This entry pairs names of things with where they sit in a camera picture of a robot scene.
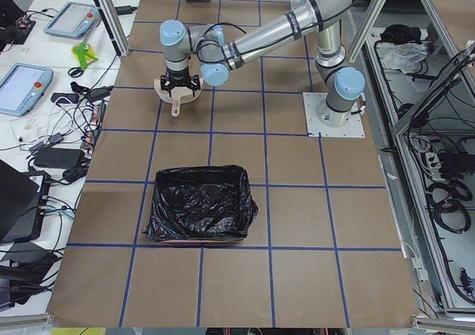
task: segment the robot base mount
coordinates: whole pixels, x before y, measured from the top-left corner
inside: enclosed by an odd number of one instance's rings
[[[329,108],[322,108],[326,98],[327,94],[304,92],[305,119],[309,137],[364,138],[364,129],[359,114],[348,112],[345,117],[347,121],[341,127],[333,127],[322,121],[333,118],[329,115],[332,113]],[[358,106],[355,103],[351,112],[357,110]]]

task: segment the floor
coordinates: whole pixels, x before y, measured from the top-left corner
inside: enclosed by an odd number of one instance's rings
[[[417,305],[367,121],[365,139],[307,136],[301,93],[325,89],[314,36],[205,86],[178,118],[153,89],[161,22],[252,30],[288,1],[141,0],[48,307],[57,326],[410,327]],[[156,171],[225,164],[247,170],[259,206],[248,238],[146,239]]]

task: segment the laptop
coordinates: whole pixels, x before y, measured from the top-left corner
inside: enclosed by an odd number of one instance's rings
[[[34,177],[0,160],[0,241],[14,242],[23,238],[29,241],[32,231],[38,229],[38,225],[35,227],[39,223],[36,214],[47,188],[42,185],[44,176],[38,176],[41,183],[37,183]]]

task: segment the black trash bag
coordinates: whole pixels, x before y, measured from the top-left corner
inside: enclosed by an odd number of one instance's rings
[[[383,42],[402,45],[408,42],[421,44],[421,30],[417,27],[408,27],[407,25],[390,25],[380,34]]]
[[[150,241],[241,241],[258,213],[240,166],[164,169],[155,178]]]

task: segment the white table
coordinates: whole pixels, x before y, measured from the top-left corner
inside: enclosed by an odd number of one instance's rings
[[[34,0],[30,6],[31,10],[42,10],[44,8],[53,7],[60,9],[66,2],[77,1],[84,3],[91,3],[91,0]],[[116,6],[131,5],[138,6],[140,0],[113,0]],[[94,47],[99,61],[95,62],[90,68],[88,68],[84,75],[78,79],[71,79],[67,72],[68,69],[74,66],[78,66],[79,63],[73,57],[71,53],[71,47],[80,42],[81,39],[68,39],[50,36],[43,33],[43,27],[48,23],[49,18],[35,15],[36,26],[32,33],[28,37],[24,45],[16,45],[6,52],[0,54],[0,77],[4,76],[10,67],[16,62],[23,62],[31,65],[41,65],[53,69],[53,81],[45,91],[45,95],[40,98],[33,110],[23,116],[14,117],[6,114],[0,114],[0,149],[6,149],[12,146],[20,144],[16,137],[20,135],[24,138],[22,144],[30,142],[31,137],[36,136],[36,131],[40,128],[40,131],[45,131],[48,124],[48,117],[51,113],[60,112],[61,110],[54,107],[50,101],[53,92],[72,92],[70,83],[76,81],[80,85],[91,87],[98,78],[106,72],[106,68],[110,65],[111,61],[115,57],[114,48],[108,38],[104,25],[101,24],[91,34],[89,42]],[[131,31],[134,15],[120,16],[122,28],[125,35],[128,35]],[[111,69],[106,73],[102,82],[98,84],[98,87],[104,85],[113,85],[117,76],[120,60],[116,59],[116,62],[111,66]],[[54,115],[50,120],[50,131],[56,123],[61,114]],[[11,125],[13,124],[15,133],[13,133]],[[24,129],[25,126],[32,125],[33,129]],[[74,132],[65,138],[65,142],[73,142],[81,137],[80,132]],[[62,148],[79,148],[80,142],[72,144],[60,144]],[[0,159],[9,163],[14,168],[21,172],[27,171],[26,157],[28,152],[20,150],[20,148],[11,149],[8,151],[0,151]],[[46,172],[52,175],[54,179],[60,179],[62,169],[45,169]],[[79,193],[81,192],[84,184],[84,178],[71,184],[70,186],[52,186],[50,188],[49,195],[55,198],[61,199],[70,205],[74,205]],[[48,202],[54,206],[61,206],[57,202]],[[63,225],[61,231],[61,237],[57,248],[64,247],[68,240],[69,232],[71,230],[72,220],[64,217],[62,218]],[[51,249],[59,234],[60,219],[59,216],[54,214],[45,217],[41,236],[34,241],[39,246],[49,250]],[[8,250],[10,245],[0,247],[0,250]],[[50,272],[46,275],[56,272],[59,269],[59,263],[52,266]],[[14,308],[2,311],[0,317],[3,316],[22,316],[44,313],[50,299],[50,293],[42,293],[32,296],[28,302],[24,305],[15,305]]]
[[[34,0],[31,4],[31,10],[41,11],[45,8],[55,8],[60,10],[67,2],[74,1],[80,3],[92,4],[91,0]],[[140,0],[112,0],[116,6],[131,5],[137,7]],[[43,32],[43,28],[50,21],[48,17],[36,14],[32,17],[36,20],[36,26],[28,36],[23,45],[14,45],[10,51],[0,54],[0,65],[11,66],[15,62],[24,62],[31,65],[41,65],[56,68],[72,68],[79,63],[71,53],[73,45],[82,41],[82,39],[70,39],[58,36],[51,36]],[[134,22],[134,14],[120,16],[125,35],[127,36]],[[99,61],[91,67],[107,68],[115,57],[115,50],[105,31],[104,24],[101,23],[88,40],[96,52]],[[116,61],[112,68],[118,68],[119,62]]]

